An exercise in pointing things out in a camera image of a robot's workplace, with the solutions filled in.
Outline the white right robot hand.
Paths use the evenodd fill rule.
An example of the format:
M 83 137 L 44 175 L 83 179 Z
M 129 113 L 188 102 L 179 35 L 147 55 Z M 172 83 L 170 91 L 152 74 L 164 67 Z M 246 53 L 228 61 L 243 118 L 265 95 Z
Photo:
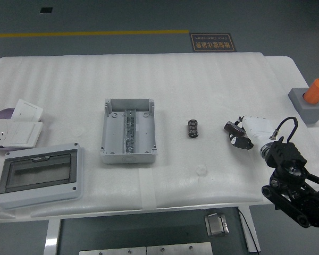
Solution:
M 274 128 L 265 118 L 240 116 L 237 121 L 228 121 L 224 129 L 229 134 L 231 144 L 240 149 L 257 149 L 263 152 L 275 141 Z

